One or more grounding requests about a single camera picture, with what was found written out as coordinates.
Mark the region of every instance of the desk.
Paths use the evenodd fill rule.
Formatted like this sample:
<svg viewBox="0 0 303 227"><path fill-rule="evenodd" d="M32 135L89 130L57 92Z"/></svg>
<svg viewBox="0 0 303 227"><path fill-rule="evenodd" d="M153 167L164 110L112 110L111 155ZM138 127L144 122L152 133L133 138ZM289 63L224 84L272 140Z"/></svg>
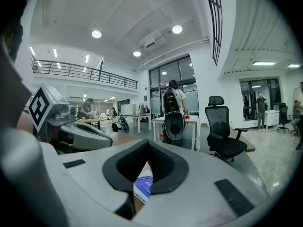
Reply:
<svg viewBox="0 0 303 227"><path fill-rule="evenodd" d="M151 115L150 114L140 114L140 115L134 115L134 114L123 114L121 116L124 116L124 117L132 117L132 118L135 118L135 121L134 121L134 126L136 127L136 119L138 119L138 134L140 134L140 118L145 118L145 117L148 117L148 122L149 122L149 129L151 130Z"/></svg>
<svg viewBox="0 0 303 227"><path fill-rule="evenodd" d="M153 140L157 141L157 132L156 132L156 124L157 123L164 123L165 117L157 118L153 120ZM196 141L196 148L197 151L200 150L200 121L199 117L196 115L190 115L189 120L185 120L185 123L191 124L193 126L192 129L192 141L191 141L191 150L195 149L195 141Z"/></svg>
<svg viewBox="0 0 303 227"><path fill-rule="evenodd" d="M98 130L100 130L100 121L105 121L106 119L79 119L80 122L83 122L83 123L88 123L88 124L91 124L91 123L94 123L94 122L97 122L98 124Z"/></svg>

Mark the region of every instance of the black rubber pad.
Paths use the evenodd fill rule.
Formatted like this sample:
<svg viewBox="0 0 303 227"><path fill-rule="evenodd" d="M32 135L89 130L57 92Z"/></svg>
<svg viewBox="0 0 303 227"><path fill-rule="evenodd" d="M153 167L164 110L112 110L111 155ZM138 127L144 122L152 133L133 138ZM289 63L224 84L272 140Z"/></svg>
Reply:
<svg viewBox="0 0 303 227"><path fill-rule="evenodd" d="M253 204L229 180L223 179L214 184L238 217L254 208Z"/></svg>
<svg viewBox="0 0 303 227"><path fill-rule="evenodd" d="M74 166L79 166L86 163L83 159L80 160L75 160L75 161L70 161L70 162L65 162L63 165L65 166L66 169L74 167Z"/></svg>

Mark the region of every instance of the balcony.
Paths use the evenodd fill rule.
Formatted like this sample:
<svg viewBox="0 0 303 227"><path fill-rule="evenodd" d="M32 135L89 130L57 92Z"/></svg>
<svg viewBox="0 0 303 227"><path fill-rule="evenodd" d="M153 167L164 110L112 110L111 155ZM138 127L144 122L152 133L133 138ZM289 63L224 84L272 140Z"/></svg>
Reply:
<svg viewBox="0 0 303 227"><path fill-rule="evenodd" d="M103 70L60 61L32 60L32 70L33 73L88 79L138 89L138 81Z"/></svg>

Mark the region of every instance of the black metal railing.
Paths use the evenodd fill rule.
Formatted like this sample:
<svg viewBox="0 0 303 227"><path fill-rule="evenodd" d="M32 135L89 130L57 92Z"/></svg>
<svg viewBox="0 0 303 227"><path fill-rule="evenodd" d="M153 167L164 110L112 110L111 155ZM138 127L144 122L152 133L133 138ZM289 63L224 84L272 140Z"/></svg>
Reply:
<svg viewBox="0 0 303 227"><path fill-rule="evenodd" d="M61 61L33 60L32 70L34 73L89 79L138 89L138 82L135 80L103 70L65 63Z"/></svg>
<svg viewBox="0 0 303 227"><path fill-rule="evenodd" d="M222 40L222 26L223 26L222 4L221 4L221 0L208 0L208 3L212 14L212 22L213 22L213 35L214 35L213 60L217 65L219 60L221 40Z"/></svg>

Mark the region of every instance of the white cabinet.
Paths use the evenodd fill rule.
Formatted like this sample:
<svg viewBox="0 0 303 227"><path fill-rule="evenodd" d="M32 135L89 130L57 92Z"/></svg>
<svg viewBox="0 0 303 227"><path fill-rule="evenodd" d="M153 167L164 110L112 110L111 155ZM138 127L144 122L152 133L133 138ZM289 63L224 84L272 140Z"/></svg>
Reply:
<svg viewBox="0 0 303 227"><path fill-rule="evenodd" d="M278 110L265 111L266 130L269 126L279 125L279 112Z"/></svg>

